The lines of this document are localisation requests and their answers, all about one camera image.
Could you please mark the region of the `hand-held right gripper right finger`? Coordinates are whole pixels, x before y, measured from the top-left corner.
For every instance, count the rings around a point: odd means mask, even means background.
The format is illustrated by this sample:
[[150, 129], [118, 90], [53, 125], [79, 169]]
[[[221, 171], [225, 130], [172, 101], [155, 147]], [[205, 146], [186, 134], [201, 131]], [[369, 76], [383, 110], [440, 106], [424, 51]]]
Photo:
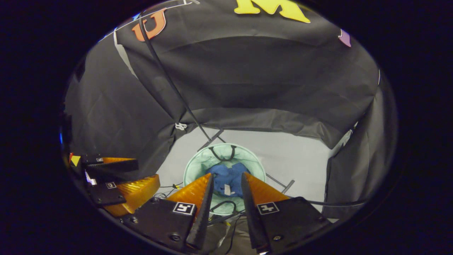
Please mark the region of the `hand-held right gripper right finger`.
[[249, 173], [242, 174], [241, 187], [251, 247], [258, 254], [294, 251], [332, 225], [305, 198], [289, 198]]

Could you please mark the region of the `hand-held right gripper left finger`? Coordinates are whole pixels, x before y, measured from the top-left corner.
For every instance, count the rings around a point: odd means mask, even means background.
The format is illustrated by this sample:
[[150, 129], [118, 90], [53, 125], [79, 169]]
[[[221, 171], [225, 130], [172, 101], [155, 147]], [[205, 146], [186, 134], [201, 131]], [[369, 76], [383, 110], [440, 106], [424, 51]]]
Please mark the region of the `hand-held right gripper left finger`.
[[199, 251], [207, 232], [214, 180], [210, 173], [197, 178], [168, 199], [153, 197], [123, 224], [136, 234], [173, 251]]

